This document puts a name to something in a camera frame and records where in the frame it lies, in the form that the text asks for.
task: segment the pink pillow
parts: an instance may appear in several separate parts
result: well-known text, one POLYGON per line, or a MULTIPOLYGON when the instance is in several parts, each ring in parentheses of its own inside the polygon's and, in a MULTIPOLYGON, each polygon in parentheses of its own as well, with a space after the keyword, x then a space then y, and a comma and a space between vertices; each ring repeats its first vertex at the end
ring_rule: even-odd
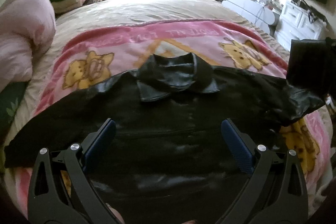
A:
POLYGON ((49 0, 6 0, 0 7, 0 92, 12 82, 29 81, 32 60, 49 48, 56 32, 49 0))
POLYGON ((32 40, 34 60, 49 48, 56 32, 49 0, 6 0, 0 7, 0 35, 16 33, 32 40))

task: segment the black clamp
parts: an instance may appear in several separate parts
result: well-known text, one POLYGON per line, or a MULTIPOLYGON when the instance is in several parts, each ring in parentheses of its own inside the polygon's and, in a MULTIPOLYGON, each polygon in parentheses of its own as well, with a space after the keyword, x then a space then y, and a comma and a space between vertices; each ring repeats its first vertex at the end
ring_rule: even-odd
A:
POLYGON ((276 153, 257 146, 230 119, 223 121, 221 132, 238 167, 250 179, 216 224, 305 223, 308 195, 295 150, 276 153))
MULTIPOLYGON (((304 223, 308 197, 296 152, 276 153, 257 146, 230 119, 223 121, 221 132, 238 167, 250 178, 216 224, 304 223)), ((56 152, 40 150, 28 195, 28 220, 32 224, 121 224, 85 177, 115 133, 115 122, 108 119, 81 144, 56 152), (61 170, 66 170, 71 180, 71 198, 61 170)))

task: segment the beige bedsheet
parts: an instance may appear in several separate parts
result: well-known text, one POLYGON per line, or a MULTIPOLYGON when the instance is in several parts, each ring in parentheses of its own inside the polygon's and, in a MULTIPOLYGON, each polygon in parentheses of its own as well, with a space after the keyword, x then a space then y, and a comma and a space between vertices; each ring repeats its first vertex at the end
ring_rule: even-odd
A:
MULTIPOLYGON (((16 113, 14 122, 4 145, 29 121, 47 82, 53 61, 63 46, 81 32, 101 27, 138 24, 148 21, 169 19, 222 19, 255 29, 263 39, 286 61, 289 52, 274 38, 255 27, 235 12, 224 8, 214 0, 108 0, 71 11, 57 19, 56 35, 51 48, 33 67, 33 78, 16 113)), ((322 110, 323 121, 332 136, 329 114, 322 110)), ((16 203, 15 184, 12 170, 5 172, 5 184, 12 200, 16 203)))

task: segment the cartoon bear print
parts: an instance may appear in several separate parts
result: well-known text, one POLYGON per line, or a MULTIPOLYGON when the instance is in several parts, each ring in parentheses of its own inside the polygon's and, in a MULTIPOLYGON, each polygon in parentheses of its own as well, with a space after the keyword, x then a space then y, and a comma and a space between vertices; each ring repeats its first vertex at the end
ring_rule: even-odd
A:
POLYGON ((287 148, 296 151, 303 173, 313 171, 320 147, 311 136, 305 120, 302 118, 288 127, 281 127, 280 134, 284 137, 287 148))
POLYGON ((86 89, 111 77, 109 65, 114 53, 97 55, 94 51, 87 54, 86 60, 74 60, 66 71, 63 89, 77 84, 78 89, 86 89))
POLYGON ((230 41, 232 44, 219 42, 218 45, 228 54, 227 57, 233 59, 236 68, 248 69, 254 66, 257 70, 262 70, 264 65, 269 64, 269 61, 256 51, 250 40, 246 41, 247 45, 234 40, 230 41))

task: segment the black collar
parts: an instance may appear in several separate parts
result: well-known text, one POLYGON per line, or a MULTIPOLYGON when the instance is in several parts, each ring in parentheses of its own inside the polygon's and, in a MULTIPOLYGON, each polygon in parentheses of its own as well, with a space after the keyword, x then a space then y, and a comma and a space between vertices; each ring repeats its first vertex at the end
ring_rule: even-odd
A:
POLYGON ((184 90, 219 91, 212 67, 194 53, 173 58, 151 55, 137 71, 137 85, 142 102, 157 101, 184 90))

